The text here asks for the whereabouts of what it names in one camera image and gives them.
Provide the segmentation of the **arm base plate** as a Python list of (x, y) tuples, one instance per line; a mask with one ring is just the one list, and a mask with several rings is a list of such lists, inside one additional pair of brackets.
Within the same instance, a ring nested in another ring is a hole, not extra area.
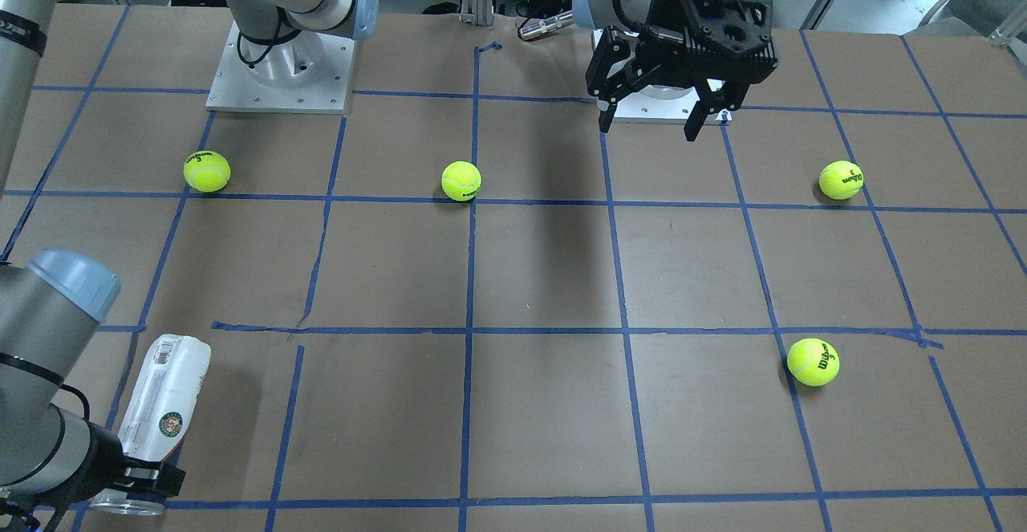
[[(602, 30), (593, 31), (593, 50), (598, 50), (602, 38)], [(637, 36), (624, 35), (627, 39), (627, 58), (614, 63), (609, 74), (626, 71), (627, 64), (635, 59)], [(614, 122), (638, 124), (680, 124), (687, 122), (691, 112), (700, 99), (694, 88), (676, 88), (660, 85), (650, 85), (641, 91), (620, 99), (619, 107), (614, 112)], [(730, 124), (733, 112), (720, 109), (714, 114), (705, 116), (703, 125)]]
[(357, 48), (352, 39), (302, 31), (267, 49), (232, 25), (205, 106), (236, 114), (343, 115)]

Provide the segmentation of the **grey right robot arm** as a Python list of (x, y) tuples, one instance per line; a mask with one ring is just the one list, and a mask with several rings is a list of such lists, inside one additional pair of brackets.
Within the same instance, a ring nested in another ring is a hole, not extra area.
[[(282, 20), (292, 46), (318, 35), (340, 50), (371, 32), (377, 0), (226, 0), (229, 18)], [(169, 499), (169, 463), (116, 451), (116, 424), (156, 328), (173, 246), (190, 236), (192, 203), (298, 211), (314, 250), (327, 192), (202, 195), (177, 156), (210, 147), (216, 116), (201, 83), (164, 81), (128, 44), (185, 64), (190, 28), (219, 54), (219, 9), (78, 8), (67, 0), (2, 0), (2, 176), (16, 149), (43, 137), (47, 162), (29, 189), (2, 193), (2, 528), (98, 530), (99, 493)]]

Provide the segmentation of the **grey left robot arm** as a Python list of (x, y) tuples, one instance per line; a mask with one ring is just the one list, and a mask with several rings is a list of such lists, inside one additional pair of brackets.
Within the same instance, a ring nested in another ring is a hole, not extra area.
[(695, 140), (709, 116), (740, 109), (779, 64), (773, 0), (572, 0), (572, 12), (599, 33), (586, 89), (601, 132), (627, 97), (668, 88), (697, 94), (684, 122)]

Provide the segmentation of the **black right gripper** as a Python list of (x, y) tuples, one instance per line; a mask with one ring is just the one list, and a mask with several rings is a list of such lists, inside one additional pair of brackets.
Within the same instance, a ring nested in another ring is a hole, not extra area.
[(165, 502), (180, 494), (186, 471), (173, 462), (116, 454), (100, 463), (109, 473), (102, 502)]

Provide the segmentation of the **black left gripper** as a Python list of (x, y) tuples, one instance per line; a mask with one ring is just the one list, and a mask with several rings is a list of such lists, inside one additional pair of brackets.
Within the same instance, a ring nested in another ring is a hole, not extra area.
[[(646, 86), (696, 90), (684, 124), (693, 142), (710, 115), (738, 108), (749, 86), (778, 67), (771, 0), (586, 0), (586, 27), (602, 30), (586, 70), (587, 92), (598, 100), (600, 132), (609, 132), (619, 100)], [(627, 58), (626, 71), (610, 75)]]

